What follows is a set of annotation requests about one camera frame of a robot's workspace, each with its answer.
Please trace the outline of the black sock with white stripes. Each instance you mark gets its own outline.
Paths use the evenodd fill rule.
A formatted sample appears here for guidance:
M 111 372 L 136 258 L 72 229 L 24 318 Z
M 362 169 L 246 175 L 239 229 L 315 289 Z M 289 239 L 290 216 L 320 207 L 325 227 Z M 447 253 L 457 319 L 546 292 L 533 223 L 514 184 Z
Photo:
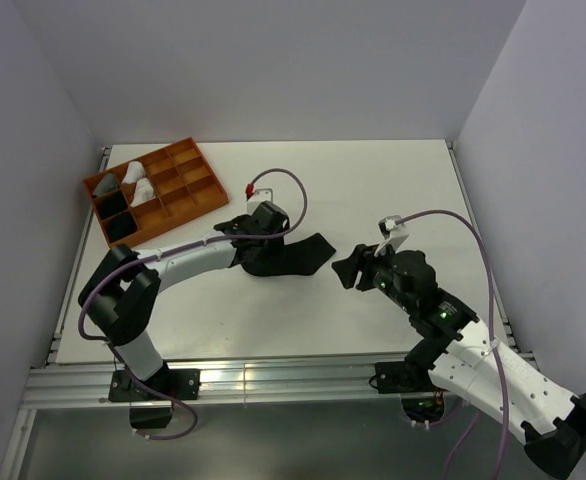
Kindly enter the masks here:
M 128 209 L 128 203 L 120 190 L 97 197 L 95 207 L 100 220 L 108 219 Z

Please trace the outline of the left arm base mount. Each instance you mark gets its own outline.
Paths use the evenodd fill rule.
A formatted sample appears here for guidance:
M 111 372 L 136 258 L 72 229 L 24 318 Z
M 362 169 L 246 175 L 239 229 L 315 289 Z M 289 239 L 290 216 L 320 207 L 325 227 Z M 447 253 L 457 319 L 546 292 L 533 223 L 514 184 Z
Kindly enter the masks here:
M 174 400 L 196 400 L 200 387 L 198 369 L 160 369 L 146 381 L 135 381 L 126 370 L 116 370 L 111 378 L 108 393 L 110 403 L 128 403 L 129 423 L 135 429 L 164 429 L 172 420 L 176 404 Z M 171 405 L 165 407 L 134 407 L 134 404 L 160 401 L 171 397 Z

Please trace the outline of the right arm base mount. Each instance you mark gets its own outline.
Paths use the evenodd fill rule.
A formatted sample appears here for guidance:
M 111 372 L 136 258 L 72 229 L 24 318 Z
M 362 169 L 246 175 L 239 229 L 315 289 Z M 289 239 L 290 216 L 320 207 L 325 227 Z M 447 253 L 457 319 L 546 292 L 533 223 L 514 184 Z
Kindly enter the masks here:
M 430 398 L 438 391 L 465 396 L 469 381 L 463 375 L 445 370 L 448 364 L 436 365 L 415 359 L 382 361 L 374 364 L 368 385 L 379 395 L 402 398 Z

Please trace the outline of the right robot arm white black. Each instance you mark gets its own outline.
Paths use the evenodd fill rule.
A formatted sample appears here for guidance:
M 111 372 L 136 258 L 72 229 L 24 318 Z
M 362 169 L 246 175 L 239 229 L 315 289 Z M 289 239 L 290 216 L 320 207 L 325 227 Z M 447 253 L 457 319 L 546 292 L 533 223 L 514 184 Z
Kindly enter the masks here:
M 421 251 L 358 245 L 332 268 L 346 289 L 376 289 L 408 316 L 421 341 L 400 361 L 379 362 L 381 394 L 437 388 L 508 425 L 545 474 L 566 479 L 586 452 L 586 393 L 551 381 L 499 339 L 469 306 L 441 288 Z

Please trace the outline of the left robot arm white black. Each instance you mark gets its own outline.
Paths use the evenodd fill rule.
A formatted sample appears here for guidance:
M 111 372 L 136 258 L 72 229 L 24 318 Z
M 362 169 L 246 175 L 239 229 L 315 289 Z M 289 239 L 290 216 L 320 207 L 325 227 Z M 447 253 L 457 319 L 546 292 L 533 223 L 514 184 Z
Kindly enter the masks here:
M 146 252 L 118 245 L 107 252 L 78 303 L 132 372 L 137 393 L 156 399 L 170 389 L 170 370 L 147 332 L 158 295 L 200 274 L 255 260 L 288 227 L 288 215 L 265 201 L 191 243 Z

